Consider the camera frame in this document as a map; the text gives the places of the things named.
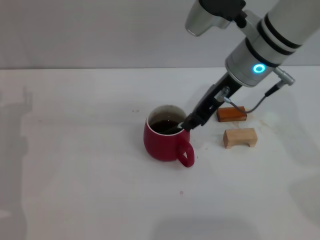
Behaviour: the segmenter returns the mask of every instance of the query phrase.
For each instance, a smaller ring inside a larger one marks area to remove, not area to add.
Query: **white table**
[[[191,132],[191,168],[148,156],[145,118],[189,114],[223,68],[0,71],[1,240],[319,240],[320,66],[284,69],[296,84],[247,121]],[[248,127],[256,147],[223,147]]]

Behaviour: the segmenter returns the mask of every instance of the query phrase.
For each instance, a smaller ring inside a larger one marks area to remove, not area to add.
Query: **mug handle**
[[[195,151],[187,141],[181,141],[178,145],[178,159],[186,168],[190,168],[195,163]]]

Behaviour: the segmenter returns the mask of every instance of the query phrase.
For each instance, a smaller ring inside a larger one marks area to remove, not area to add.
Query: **dark liquid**
[[[156,133],[162,134],[162,133],[164,133],[165,131],[167,131],[167,130],[169,130],[171,128],[177,127],[178,124],[179,124],[179,122],[176,122],[176,121],[162,120],[162,121],[155,122],[154,124],[152,124],[150,126],[150,128],[152,128],[152,130],[155,131]],[[180,131],[181,131],[180,128],[173,129],[173,130],[169,131],[168,135],[176,134],[176,133],[178,133]]]

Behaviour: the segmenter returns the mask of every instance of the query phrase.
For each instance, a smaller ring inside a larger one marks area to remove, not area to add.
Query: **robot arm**
[[[200,36],[215,26],[225,29],[235,22],[246,38],[225,60],[227,73],[213,85],[186,118],[182,128],[203,126],[214,112],[242,86],[254,87],[271,72],[281,81],[265,97],[294,79],[279,66],[320,27],[319,0],[280,0],[260,19],[243,11],[244,0],[196,0],[185,23],[186,30]]]

